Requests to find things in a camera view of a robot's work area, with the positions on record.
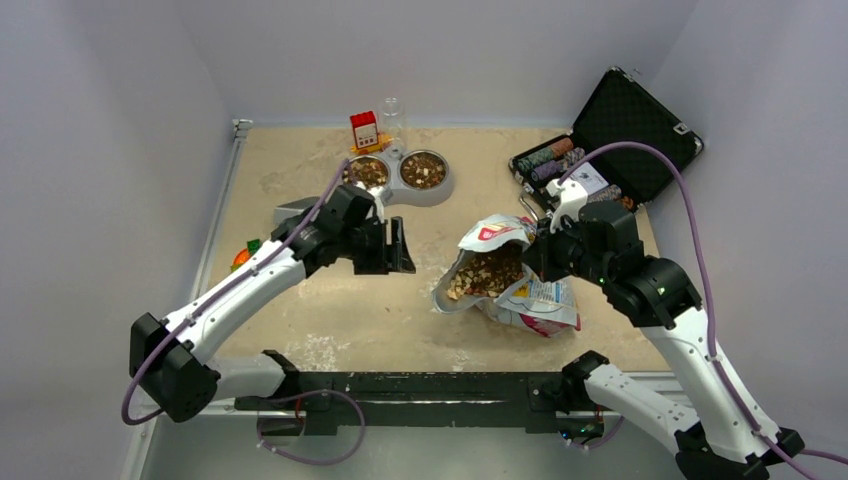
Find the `pet food bag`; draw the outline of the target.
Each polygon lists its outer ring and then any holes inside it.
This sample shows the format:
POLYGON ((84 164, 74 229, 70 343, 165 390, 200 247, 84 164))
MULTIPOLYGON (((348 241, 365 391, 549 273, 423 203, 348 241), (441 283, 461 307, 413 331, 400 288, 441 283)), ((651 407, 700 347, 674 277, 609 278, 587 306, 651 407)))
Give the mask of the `pet food bag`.
POLYGON ((569 281, 544 282, 522 263, 536 236, 527 217, 494 214, 458 243, 458 256, 431 292, 434 309, 458 314, 473 307, 491 320, 552 338, 582 328, 569 281))

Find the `silver metal scoop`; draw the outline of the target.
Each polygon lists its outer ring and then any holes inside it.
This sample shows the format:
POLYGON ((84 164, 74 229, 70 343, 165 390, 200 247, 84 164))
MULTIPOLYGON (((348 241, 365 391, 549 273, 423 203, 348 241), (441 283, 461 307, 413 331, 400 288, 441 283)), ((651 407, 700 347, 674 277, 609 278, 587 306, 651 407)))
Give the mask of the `silver metal scoop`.
POLYGON ((306 215, 317 206, 320 209, 325 203, 319 196, 310 196, 280 204, 275 207, 272 220, 275 228, 292 231, 304 221, 306 215))

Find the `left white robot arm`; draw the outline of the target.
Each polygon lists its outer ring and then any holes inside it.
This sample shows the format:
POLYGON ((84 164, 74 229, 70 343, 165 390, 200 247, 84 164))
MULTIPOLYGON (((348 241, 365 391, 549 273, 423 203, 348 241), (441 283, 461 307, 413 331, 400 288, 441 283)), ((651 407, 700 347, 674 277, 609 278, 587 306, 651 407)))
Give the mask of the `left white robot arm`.
POLYGON ((241 397, 289 407, 298 395, 295 367, 274 351, 223 361, 216 354, 225 341, 271 300, 339 259, 356 275, 415 273, 402 218, 379 216, 367 191, 343 184, 306 203, 205 294, 162 319, 146 313, 133 323, 130 387, 143 389, 156 415, 181 423, 213 401, 241 397))

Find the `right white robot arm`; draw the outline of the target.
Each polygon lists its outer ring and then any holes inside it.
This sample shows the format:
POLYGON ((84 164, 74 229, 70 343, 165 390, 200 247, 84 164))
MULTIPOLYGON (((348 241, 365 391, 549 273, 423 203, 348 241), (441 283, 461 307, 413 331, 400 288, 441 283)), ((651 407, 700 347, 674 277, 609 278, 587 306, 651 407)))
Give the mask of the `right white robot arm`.
POLYGON ((523 262, 548 281, 579 278, 655 347, 687 396, 679 403, 637 384, 589 351, 563 368, 564 411, 609 407, 661 442, 687 479, 765 479, 805 447, 753 399, 710 333, 708 311, 686 272, 647 255, 634 215, 613 201, 582 207, 565 224, 541 219, 523 262))

